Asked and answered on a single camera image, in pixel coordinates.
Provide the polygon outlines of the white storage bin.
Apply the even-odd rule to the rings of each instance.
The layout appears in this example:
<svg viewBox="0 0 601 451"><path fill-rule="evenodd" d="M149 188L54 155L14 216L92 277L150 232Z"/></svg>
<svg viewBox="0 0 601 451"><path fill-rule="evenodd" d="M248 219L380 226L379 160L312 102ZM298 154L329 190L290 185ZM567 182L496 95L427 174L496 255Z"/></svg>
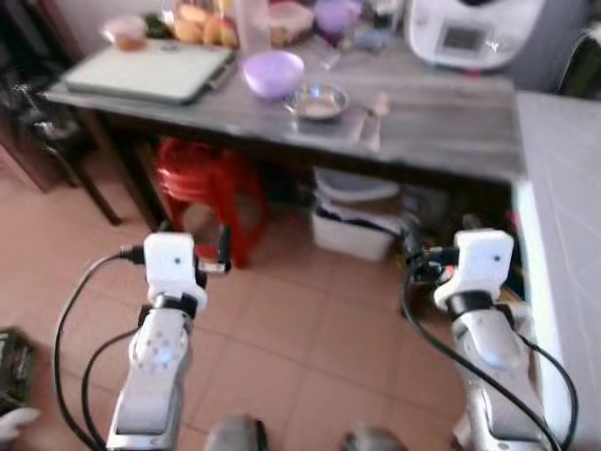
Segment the white storage bin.
<svg viewBox="0 0 601 451"><path fill-rule="evenodd" d="M315 244L347 257L381 261L392 251L402 228L398 215L338 207L326 199L318 199L312 207Z"/></svg>

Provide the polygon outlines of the red plastic stool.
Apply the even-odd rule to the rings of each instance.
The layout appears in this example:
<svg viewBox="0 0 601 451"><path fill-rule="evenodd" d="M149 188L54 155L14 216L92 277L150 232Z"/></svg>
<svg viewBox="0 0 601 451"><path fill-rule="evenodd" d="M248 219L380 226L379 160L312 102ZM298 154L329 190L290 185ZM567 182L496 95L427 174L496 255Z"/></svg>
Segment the red plastic stool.
<svg viewBox="0 0 601 451"><path fill-rule="evenodd" d="M265 236L270 219L267 198L252 163L231 150L175 137L164 137L155 154L154 173L162 190L167 223L183 229L188 207L203 205L232 233L233 266L252 265L254 246ZM245 225L240 219L241 194L257 206L254 225Z"/></svg>

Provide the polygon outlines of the grey white bin lid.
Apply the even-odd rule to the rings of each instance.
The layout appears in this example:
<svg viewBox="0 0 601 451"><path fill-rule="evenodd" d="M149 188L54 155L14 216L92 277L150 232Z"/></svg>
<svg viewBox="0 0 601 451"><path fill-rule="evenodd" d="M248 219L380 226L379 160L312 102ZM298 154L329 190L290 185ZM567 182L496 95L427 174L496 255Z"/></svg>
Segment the grey white bin lid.
<svg viewBox="0 0 601 451"><path fill-rule="evenodd" d="M372 178L336 169L315 167L316 191L333 201L362 203L387 199L400 193L400 185L381 178Z"/></svg>

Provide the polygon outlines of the white folding table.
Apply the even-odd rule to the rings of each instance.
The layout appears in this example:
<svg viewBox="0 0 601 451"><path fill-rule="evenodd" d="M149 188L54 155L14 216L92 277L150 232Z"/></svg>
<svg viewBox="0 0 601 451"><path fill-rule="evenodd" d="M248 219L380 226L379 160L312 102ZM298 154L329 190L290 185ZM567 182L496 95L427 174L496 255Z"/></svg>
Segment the white folding table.
<svg viewBox="0 0 601 451"><path fill-rule="evenodd" d="M532 335L577 390L568 451L601 451L601 104L519 91L515 183Z"/></svg>

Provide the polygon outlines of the grey wooden side table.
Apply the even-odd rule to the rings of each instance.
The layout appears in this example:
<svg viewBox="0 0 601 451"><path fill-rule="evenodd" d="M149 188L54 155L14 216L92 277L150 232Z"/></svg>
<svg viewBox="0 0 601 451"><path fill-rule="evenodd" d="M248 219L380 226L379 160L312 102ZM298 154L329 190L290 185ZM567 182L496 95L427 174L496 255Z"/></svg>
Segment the grey wooden side table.
<svg viewBox="0 0 601 451"><path fill-rule="evenodd" d="M64 85L48 87L44 96L73 109L85 124L147 228L158 226L166 210L143 166L141 146L117 145L113 132L188 139L255 159L434 186L488 211L508 206L511 185L527 175L527 165L516 93L507 79L430 69L402 43L378 54L345 56L331 71L323 66L331 47L322 39L309 39L296 53L306 77L342 87L353 100L387 95L378 148L333 132L304 132L284 107L255 99L237 72L184 106L73 93Z"/></svg>

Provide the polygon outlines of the metal spoon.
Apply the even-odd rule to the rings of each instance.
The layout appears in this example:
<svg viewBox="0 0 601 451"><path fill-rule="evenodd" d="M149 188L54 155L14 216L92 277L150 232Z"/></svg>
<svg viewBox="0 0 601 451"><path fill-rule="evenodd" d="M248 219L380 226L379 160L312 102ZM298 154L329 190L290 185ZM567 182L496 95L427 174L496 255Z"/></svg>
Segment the metal spoon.
<svg viewBox="0 0 601 451"><path fill-rule="evenodd" d="M374 153L378 153L378 151L381 150L381 133L383 129L383 120L385 120L385 117L388 115L388 112L390 112L390 103L390 95L388 95L387 93L377 94L377 98L375 99L375 103L373 106L375 126L372 133L370 133L368 142L366 142L366 145L369 147L370 150L373 150Z"/></svg>

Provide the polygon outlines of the pale green cutting board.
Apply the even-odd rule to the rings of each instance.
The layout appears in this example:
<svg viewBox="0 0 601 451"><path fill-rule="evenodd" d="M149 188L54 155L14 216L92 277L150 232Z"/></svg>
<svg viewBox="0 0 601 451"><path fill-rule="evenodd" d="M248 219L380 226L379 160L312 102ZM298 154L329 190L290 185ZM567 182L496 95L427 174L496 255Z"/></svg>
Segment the pale green cutting board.
<svg viewBox="0 0 601 451"><path fill-rule="evenodd" d="M147 39L141 49L111 46L95 52L69 69L63 83L77 93L188 104L235 59L232 49Z"/></svg>

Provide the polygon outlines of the steel bowl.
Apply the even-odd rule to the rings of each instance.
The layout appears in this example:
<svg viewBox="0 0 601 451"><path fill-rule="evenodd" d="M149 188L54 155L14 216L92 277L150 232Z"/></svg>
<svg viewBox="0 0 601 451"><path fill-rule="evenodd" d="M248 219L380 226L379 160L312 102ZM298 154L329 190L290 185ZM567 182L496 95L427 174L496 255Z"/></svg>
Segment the steel bowl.
<svg viewBox="0 0 601 451"><path fill-rule="evenodd" d="M349 106L349 96L339 86L308 83L289 94L284 108L293 117L308 121L332 121L341 117Z"/></svg>

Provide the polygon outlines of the grey robot left foot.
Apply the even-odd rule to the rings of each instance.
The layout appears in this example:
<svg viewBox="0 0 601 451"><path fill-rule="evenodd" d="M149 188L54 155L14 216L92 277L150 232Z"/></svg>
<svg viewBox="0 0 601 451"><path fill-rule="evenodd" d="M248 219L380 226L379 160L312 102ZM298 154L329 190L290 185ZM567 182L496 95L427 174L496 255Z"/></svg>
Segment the grey robot left foot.
<svg viewBox="0 0 601 451"><path fill-rule="evenodd" d="M203 451L268 451L265 424L250 415L231 415L211 427Z"/></svg>

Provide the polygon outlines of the grey robot foot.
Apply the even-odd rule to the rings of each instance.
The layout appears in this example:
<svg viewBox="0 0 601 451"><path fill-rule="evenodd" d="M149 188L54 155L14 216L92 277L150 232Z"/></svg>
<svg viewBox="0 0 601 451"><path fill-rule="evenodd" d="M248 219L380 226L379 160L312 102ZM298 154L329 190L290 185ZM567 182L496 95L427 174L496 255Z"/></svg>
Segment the grey robot foot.
<svg viewBox="0 0 601 451"><path fill-rule="evenodd" d="M211 427L203 451L268 451L265 424L250 415L231 415Z"/></svg>
<svg viewBox="0 0 601 451"><path fill-rule="evenodd" d="M408 451L408 447L386 428L356 426L344 435L342 451Z"/></svg>

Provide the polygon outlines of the purple plastic bowl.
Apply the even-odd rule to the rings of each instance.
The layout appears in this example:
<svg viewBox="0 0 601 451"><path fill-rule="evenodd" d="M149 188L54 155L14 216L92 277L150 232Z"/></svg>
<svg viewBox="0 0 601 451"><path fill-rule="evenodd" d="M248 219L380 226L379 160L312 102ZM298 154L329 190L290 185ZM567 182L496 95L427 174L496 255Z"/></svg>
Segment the purple plastic bowl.
<svg viewBox="0 0 601 451"><path fill-rule="evenodd" d="M286 98L301 84L305 63L299 56L282 49L270 49L245 57L241 76L259 99L275 101Z"/></svg>

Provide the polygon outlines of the grey robot right foot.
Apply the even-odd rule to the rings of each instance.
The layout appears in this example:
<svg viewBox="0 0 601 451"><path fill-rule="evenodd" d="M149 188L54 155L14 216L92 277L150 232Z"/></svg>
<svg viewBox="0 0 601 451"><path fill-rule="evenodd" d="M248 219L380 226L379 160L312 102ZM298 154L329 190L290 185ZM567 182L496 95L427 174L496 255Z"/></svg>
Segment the grey robot right foot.
<svg viewBox="0 0 601 451"><path fill-rule="evenodd" d="M386 428L356 426L344 435L342 451L408 451L408 447Z"/></svg>

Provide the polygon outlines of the white rice cooker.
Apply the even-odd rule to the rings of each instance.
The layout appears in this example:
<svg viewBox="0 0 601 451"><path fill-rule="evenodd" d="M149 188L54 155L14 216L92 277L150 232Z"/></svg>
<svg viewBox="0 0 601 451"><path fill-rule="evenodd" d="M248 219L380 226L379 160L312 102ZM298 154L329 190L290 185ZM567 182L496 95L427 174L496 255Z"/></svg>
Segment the white rice cooker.
<svg viewBox="0 0 601 451"><path fill-rule="evenodd" d="M535 33L547 0L408 0L405 39L425 63L468 71L506 66Z"/></svg>

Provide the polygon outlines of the pink lidded food bowl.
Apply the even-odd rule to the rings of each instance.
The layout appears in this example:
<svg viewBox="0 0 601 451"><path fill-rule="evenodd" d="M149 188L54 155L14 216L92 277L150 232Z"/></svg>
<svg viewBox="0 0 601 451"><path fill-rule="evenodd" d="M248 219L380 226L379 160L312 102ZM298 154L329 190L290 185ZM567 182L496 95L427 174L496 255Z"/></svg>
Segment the pink lidded food bowl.
<svg viewBox="0 0 601 451"><path fill-rule="evenodd" d="M101 26L101 34L120 51L138 51L146 47L147 25L137 14L107 19Z"/></svg>

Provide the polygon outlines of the dark green patterned object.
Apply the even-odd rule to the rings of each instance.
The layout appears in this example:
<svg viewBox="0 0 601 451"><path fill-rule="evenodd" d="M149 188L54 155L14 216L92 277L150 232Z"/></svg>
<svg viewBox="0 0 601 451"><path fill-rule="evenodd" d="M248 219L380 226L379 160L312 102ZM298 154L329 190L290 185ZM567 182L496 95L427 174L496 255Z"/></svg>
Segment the dark green patterned object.
<svg viewBox="0 0 601 451"><path fill-rule="evenodd" d="M36 348L16 327L0 328L0 416L29 407Z"/></svg>

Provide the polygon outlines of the bag of orange bread rolls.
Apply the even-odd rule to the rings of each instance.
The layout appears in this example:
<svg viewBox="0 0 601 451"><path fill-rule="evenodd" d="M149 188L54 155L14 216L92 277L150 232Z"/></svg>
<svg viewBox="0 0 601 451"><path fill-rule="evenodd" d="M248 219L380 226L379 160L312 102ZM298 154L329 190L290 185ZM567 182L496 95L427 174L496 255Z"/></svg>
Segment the bag of orange bread rolls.
<svg viewBox="0 0 601 451"><path fill-rule="evenodd" d="M171 9L172 33L177 41L237 49L235 0L177 0Z"/></svg>

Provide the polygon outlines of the purple cup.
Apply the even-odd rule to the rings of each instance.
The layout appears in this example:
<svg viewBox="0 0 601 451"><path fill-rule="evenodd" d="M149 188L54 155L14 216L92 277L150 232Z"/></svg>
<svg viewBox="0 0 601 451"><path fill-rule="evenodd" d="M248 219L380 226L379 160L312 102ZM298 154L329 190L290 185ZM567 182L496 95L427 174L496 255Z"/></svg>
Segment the purple cup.
<svg viewBox="0 0 601 451"><path fill-rule="evenodd" d="M335 43L355 27L362 13L360 0L316 0L313 12L319 35Z"/></svg>

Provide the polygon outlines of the clear plastic food container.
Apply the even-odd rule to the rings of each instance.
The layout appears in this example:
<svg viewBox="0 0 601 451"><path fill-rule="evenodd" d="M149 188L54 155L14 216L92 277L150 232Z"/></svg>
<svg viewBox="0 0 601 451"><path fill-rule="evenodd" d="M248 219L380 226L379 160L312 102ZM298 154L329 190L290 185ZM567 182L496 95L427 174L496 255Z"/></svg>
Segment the clear plastic food container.
<svg viewBox="0 0 601 451"><path fill-rule="evenodd" d="M286 47L301 41L313 29L315 14L309 6L295 0L271 0L268 30L273 47Z"/></svg>

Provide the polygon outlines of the small white object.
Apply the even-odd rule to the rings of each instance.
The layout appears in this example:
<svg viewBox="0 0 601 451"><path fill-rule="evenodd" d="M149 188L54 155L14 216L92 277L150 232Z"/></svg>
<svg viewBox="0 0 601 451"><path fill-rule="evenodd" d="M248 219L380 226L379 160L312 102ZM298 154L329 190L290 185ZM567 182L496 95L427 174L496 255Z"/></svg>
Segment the small white object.
<svg viewBox="0 0 601 451"><path fill-rule="evenodd" d="M21 407L0 415L0 451L8 451L21 435L22 428L41 417L38 408Z"/></svg>

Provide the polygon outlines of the black metal frame chair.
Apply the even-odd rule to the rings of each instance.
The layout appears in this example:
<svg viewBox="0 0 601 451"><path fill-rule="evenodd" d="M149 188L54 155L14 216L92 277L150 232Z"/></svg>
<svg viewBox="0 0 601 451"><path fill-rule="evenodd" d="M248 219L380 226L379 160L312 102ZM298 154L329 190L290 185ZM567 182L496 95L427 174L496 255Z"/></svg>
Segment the black metal frame chair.
<svg viewBox="0 0 601 451"><path fill-rule="evenodd" d="M19 139L47 155L59 179L120 226L123 219L85 169L93 139L76 115L41 95L72 63L39 0L0 0L0 113L14 120Z"/></svg>

